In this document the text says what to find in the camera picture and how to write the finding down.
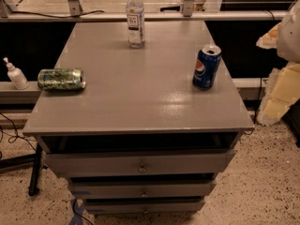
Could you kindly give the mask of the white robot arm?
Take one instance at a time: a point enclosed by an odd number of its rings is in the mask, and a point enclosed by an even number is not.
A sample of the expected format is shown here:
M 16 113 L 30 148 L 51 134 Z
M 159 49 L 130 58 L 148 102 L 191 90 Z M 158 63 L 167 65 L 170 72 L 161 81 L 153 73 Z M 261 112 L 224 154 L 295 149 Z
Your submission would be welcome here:
M 300 62 L 300 0 L 291 6 L 280 23 L 277 55 L 290 62 Z

